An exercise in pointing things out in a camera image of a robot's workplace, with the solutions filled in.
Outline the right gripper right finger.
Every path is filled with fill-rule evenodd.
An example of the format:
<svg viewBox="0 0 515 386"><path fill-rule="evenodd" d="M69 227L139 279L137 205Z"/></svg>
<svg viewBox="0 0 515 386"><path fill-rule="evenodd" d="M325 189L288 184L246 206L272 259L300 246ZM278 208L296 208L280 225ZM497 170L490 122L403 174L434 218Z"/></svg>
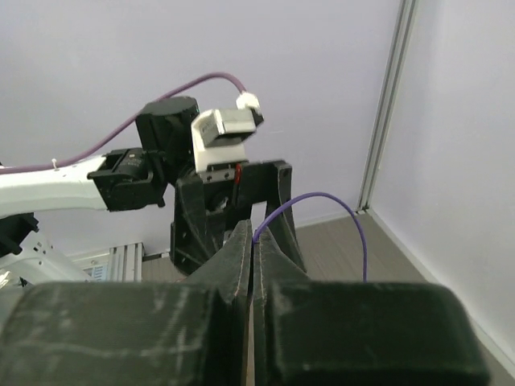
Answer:
<svg viewBox="0 0 515 386"><path fill-rule="evenodd" d="M448 288L316 281L270 231L253 242L258 385L487 385L468 314Z"/></svg>

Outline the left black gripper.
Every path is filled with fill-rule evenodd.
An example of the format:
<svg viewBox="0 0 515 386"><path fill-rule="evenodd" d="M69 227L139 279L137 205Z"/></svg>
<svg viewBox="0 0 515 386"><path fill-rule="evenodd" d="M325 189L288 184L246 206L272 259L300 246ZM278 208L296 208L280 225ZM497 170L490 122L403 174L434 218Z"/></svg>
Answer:
<svg viewBox="0 0 515 386"><path fill-rule="evenodd" d="M210 166L184 175L175 185L171 224L171 260L187 275L206 263L224 243L235 222L248 219L255 204L265 215L291 198L293 168L284 160L237 162ZM276 215L266 227L281 251L304 273L292 208Z"/></svg>

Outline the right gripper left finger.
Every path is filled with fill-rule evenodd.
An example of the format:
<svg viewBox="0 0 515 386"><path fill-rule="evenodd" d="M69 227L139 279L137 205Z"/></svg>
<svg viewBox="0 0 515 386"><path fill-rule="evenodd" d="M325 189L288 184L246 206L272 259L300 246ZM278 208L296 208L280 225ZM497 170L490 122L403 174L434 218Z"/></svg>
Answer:
<svg viewBox="0 0 515 386"><path fill-rule="evenodd" d="M4 385L243 385L252 225L179 282L52 282L1 333Z"/></svg>

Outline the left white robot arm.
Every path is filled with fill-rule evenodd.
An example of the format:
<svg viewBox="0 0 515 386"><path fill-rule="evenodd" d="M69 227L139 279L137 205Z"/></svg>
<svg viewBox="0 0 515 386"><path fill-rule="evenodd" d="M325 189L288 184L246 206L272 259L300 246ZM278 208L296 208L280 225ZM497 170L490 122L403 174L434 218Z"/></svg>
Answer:
<svg viewBox="0 0 515 386"><path fill-rule="evenodd" d="M69 166L16 172L1 169L1 267L32 285L91 281L95 263L78 265L40 231L35 213L60 209L135 211L163 207L175 190L170 258L193 273L220 251L257 203L280 250L303 258L295 234L291 166L250 162L244 141L263 121L258 99L241 92L232 109L200 111L189 96L147 104L135 118L140 146L83 158Z"/></svg>

